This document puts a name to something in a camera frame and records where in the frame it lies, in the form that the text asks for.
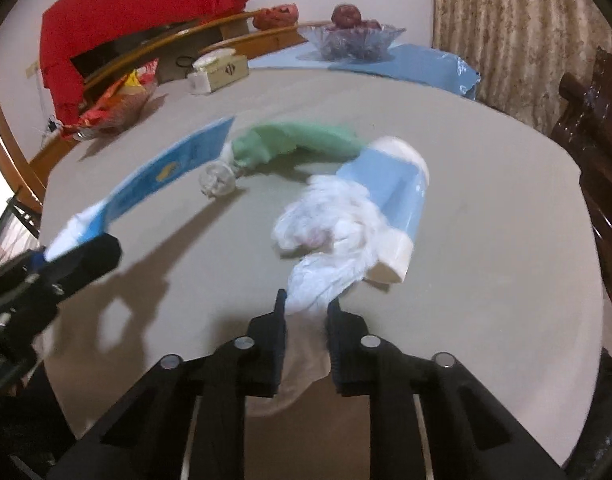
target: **yellow logo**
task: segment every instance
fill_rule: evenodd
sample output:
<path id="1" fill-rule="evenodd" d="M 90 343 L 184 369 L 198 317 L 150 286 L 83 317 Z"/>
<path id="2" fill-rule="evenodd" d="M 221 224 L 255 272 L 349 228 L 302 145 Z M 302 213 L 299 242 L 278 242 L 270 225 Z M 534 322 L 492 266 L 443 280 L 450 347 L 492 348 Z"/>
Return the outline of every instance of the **yellow logo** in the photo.
<path id="1" fill-rule="evenodd" d="M 164 166 L 164 169 L 161 170 L 161 172 L 157 175 L 157 182 L 161 182 L 163 180 L 165 180 L 166 178 L 168 178 L 170 176 L 170 174 L 176 170 L 177 168 L 177 163 L 176 162 L 171 162 L 170 164 L 166 164 Z"/>

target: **green cloth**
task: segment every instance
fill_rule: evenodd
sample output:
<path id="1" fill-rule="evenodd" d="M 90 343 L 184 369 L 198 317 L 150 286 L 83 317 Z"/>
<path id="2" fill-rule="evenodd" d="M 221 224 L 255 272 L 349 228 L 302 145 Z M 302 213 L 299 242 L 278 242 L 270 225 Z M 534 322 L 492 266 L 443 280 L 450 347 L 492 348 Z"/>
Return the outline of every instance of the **green cloth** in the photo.
<path id="1" fill-rule="evenodd" d="M 248 170 L 297 148 L 346 160 L 358 156 L 363 147 L 364 143 L 346 128 L 313 123 L 259 124 L 232 141 L 236 165 Z"/>

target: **wall socket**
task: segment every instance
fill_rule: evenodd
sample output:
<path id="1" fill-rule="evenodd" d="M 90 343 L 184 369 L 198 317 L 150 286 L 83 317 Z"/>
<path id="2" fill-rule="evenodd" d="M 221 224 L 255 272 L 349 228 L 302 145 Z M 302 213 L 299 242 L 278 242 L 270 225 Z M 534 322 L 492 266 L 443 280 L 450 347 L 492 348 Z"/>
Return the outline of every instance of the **wall socket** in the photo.
<path id="1" fill-rule="evenodd" d="M 36 60 L 32 65 L 26 69 L 26 79 L 30 79 L 37 72 L 39 72 L 39 60 Z"/>

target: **table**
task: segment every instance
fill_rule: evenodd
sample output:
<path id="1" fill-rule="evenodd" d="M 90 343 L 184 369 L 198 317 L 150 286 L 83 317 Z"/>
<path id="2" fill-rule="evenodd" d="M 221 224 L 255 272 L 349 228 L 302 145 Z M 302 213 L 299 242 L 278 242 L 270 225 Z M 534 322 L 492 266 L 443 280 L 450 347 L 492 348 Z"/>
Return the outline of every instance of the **table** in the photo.
<path id="1" fill-rule="evenodd" d="M 270 120 L 400 136 L 431 175 L 406 281 L 360 283 L 342 306 L 406 353 L 455 354 L 558 463 L 566 460 L 595 385 L 602 283 L 579 169 L 559 146 L 448 92 L 326 70 L 253 70 L 211 96 L 172 82 L 150 108 L 111 144 L 82 143 L 55 168 L 43 244 L 146 160 L 220 117 L 237 115 L 231 137 Z M 121 266 L 64 304 L 46 334 L 46 368 L 76 434 L 164 354 L 209 354 L 271 309 L 295 264 L 273 248 L 274 221 L 308 172 L 336 168 L 273 164 L 215 201 L 189 173 L 112 225 Z M 254 420 L 247 468 L 263 472 L 247 478 L 281 478 L 284 467 L 291 478 L 322 468 L 330 476 L 317 478 L 367 478 L 366 407 L 366 399 L 335 398 L 322 380 L 287 412 Z"/>

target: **tissue box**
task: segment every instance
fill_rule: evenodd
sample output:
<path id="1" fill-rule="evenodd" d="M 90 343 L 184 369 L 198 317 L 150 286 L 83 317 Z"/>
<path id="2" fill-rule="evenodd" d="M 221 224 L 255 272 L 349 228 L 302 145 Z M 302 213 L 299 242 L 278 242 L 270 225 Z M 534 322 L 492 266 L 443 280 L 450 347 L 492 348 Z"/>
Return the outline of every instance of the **tissue box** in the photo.
<path id="1" fill-rule="evenodd" d="M 199 72 L 188 74 L 193 94 L 210 94 L 249 74 L 246 56 L 227 56 L 217 59 Z"/>

